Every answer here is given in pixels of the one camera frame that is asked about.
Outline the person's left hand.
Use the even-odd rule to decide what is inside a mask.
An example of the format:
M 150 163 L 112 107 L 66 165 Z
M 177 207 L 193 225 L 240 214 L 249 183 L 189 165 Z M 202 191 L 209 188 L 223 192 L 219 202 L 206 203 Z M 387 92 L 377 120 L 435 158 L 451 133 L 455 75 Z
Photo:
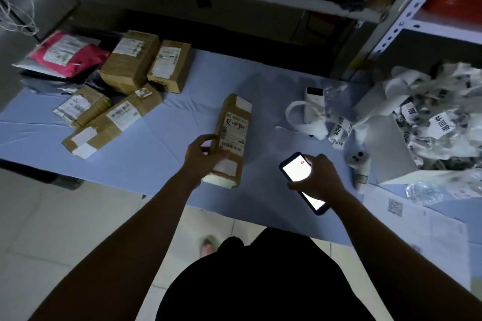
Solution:
M 214 167 L 211 156 L 217 153 L 229 153 L 224 149 L 211 153 L 209 147 L 203 146 L 205 142 L 215 138 L 217 138 L 215 134 L 200 135 L 188 146 L 180 172 L 195 188 L 200 185 L 205 176 L 211 173 L 211 169 Z

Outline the black smartphone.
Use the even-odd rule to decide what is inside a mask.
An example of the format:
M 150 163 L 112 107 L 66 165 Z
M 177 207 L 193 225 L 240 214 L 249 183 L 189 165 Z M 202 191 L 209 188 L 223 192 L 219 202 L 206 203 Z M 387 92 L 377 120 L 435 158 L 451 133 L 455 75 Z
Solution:
M 311 164 L 304 154 L 295 152 L 279 164 L 279 169 L 289 182 L 297 182 L 310 175 Z M 329 209 L 328 204 L 322 200 L 310 197 L 302 191 L 298 191 L 298 194 L 315 215 L 323 215 Z

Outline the tall labelled cardboard parcel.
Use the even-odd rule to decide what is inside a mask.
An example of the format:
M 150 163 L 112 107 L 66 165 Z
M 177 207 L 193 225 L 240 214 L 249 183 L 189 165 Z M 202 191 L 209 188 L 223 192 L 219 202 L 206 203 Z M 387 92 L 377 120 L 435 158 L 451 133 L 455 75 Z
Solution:
M 224 100 L 214 132 L 216 139 L 210 143 L 209 154 L 224 150 L 229 156 L 215 165 L 203 178 L 204 182 L 227 189 L 239 187 L 251 111 L 252 103 L 237 94 L 230 94 Z

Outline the person's left forearm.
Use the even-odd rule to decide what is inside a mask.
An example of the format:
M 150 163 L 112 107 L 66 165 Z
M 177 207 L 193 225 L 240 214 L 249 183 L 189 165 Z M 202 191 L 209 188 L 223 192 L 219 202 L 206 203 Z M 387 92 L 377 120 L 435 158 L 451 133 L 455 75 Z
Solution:
M 71 269 L 28 321 L 135 321 L 202 176 L 178 171 Z

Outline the light blue table cloth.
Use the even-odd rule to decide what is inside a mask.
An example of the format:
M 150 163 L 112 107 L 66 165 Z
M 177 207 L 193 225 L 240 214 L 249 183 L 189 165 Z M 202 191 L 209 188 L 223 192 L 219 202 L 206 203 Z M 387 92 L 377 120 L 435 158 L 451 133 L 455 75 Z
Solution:
M 324 154 L 344 185 L 356 195 L 345 155 L 328 140 L 289 133 L 285 110 L 303 98 L 305 87 L 338 87 L 342 81 L 260 62 L 195 50 L 182 93 L 165 93 L 163 103 L 138 119 L 87 159 L 62 141 L 73 133 L 54 115 L 58 95 L 24 88 L 0 112 L 0 159 L 41 170 L 154 195 L 180 168 L 188 144 L 214 132 L 225 98 L 235 93 L 252 103 L 242 182 L 236 189 L 203 183 L 188 205 L 237 220 L 280 228 L 341 245 L 352 243 L 333 210 L 315 215 L 287 188 L 279 164 L 295 152 Z

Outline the white label paper strip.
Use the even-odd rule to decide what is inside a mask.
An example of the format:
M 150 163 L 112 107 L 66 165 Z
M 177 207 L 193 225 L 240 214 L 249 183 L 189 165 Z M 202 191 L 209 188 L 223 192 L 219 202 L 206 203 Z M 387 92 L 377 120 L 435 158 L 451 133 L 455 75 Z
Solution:
M 291 133 L 300 133 L 315 137 L 319 141 L 325 138 L 329 140 L 333 148 L 342 149 L 353 131 L 353 124 L 345 117 L 326 113 L 324 117 L 310 124 L 296 124 L 291 120 L 291 113 L 295 108 L 305 107 L 307 103 L 302 100 L 293 101 L 285 110 L 286 122 L 292 127 L 287 129 L 276 126 L 276 129 L 283 129 Z

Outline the person's light shoe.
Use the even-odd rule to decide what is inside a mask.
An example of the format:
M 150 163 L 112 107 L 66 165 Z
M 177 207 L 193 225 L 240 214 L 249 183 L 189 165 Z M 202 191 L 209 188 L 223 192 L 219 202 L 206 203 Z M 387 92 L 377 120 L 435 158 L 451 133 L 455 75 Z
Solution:
M 219 242 L 214 236 L 212 235 L 206 236 L 202 240 L 202 243 L 200 246 L 200 258 L 216 253 L 218 250 L 218 245 L 219 245 Z

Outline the white open cardboard box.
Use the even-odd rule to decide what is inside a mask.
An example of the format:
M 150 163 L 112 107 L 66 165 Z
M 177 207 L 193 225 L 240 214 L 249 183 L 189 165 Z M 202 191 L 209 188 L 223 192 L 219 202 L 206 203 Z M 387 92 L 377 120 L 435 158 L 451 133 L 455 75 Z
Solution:
M 418 169 L 392 116 L 373 116 L 367 123 L 369 128 L 365 148 L 379 184 L 431 182 L 437 178 L 452 178 L 462 174 L 462 171 Z

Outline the person's black clothing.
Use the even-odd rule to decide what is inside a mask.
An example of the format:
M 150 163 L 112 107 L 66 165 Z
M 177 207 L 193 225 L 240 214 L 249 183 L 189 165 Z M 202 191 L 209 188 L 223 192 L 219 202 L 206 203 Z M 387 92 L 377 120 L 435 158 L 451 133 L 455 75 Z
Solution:
M 237 237 L 172 282 L 155 321 L 375 321 L 339 265 L 309 237 L 264 229 Z

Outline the long flat cardboard parcel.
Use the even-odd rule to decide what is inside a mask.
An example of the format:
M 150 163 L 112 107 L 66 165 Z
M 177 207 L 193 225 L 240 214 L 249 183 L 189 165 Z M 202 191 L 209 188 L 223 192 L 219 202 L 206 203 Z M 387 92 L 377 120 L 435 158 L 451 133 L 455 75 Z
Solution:
M 62 141 L 71 154 L 88 159 L 163 103 L 162 92 L 147 83 Z

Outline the clear plastic bag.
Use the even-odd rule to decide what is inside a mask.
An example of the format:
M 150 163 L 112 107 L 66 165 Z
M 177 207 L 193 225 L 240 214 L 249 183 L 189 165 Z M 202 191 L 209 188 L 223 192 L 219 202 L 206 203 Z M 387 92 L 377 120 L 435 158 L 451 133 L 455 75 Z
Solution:
M 482 168 L 444 174 L 430 181 L 408 184 L 406 196 L 414 203 L 429 206 L 440 202 L 482 198 Z

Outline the small flat cardboard parcel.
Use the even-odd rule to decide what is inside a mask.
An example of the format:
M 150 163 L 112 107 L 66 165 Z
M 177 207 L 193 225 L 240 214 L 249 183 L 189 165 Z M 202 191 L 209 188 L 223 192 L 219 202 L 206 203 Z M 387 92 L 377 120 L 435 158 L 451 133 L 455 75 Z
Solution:
M 84 86 L 55 108 L 53 113 L 64 123 L 77 129 L 86 126 L 111 107 L 112 102 L 106 95 L 92 87 Z

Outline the pink plastic mailer parcel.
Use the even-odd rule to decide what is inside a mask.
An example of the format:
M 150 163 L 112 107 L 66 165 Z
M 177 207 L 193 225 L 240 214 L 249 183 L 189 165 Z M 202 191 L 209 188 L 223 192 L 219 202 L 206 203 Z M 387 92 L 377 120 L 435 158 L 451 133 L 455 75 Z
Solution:
M 70 33 L 56 31 L 30 54 L 30 58 L 66 78 L 104 63 L 110 52 Z

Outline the white perforated shelf rack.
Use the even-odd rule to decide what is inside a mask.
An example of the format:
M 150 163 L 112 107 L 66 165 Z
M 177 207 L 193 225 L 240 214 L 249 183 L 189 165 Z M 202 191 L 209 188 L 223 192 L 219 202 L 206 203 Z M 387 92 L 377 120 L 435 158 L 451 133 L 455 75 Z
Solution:
M 396 0 L 357 58 L 367 64 L 375 62 L 404 30 L 482 45 L 482 25 L 425 11 L 422 8 L 428 1 Z

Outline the grey plastic mailer bag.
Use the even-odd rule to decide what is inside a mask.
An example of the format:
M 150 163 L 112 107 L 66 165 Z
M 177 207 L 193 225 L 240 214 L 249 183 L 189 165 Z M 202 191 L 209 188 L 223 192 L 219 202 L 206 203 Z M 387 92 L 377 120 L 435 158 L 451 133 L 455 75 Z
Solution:
M 77 35 L 77 34 L 74 34 L 73 36 L 75 36 L 76 38 L 80 39 L 82 42 L 85 42 L 85 43 L 90 43 L 90 44 L 94 44 L 94 45 L 97 45 L 97 46 L 99 46 L 100 43 L 101 43 L 101 39 L 81 36 L 81 35 Z M 62 75 L 62 74 L 60 74 L 60 73 L 58 73 L 58 72 L 56 72 L 56 71 L 54 71 L 54 70 L 52 70 L 48 67 L 44 67 L 39 62 L 32 59 L 31 58 L 32 53 L 33 52 L 28 53 L 23 59 L 17 61 L 16 63 L 13 63 L 13 66 L 17 67 L 17 68 L 22 68 L 22 69 L 26 69 L 26 70 L 29 70 L 29 71 L 33 71 L 33 72 L 36 72 L 36 73 L 41 73 L 41 74 L 44 74 L 44 75 L 49 75 L 49 76 L 53 76 L 53 77 L 57 77 L 57 78 L 61 78 L 61 79 L 67 79 L 66 76 L 64 76 L 64 75 Z

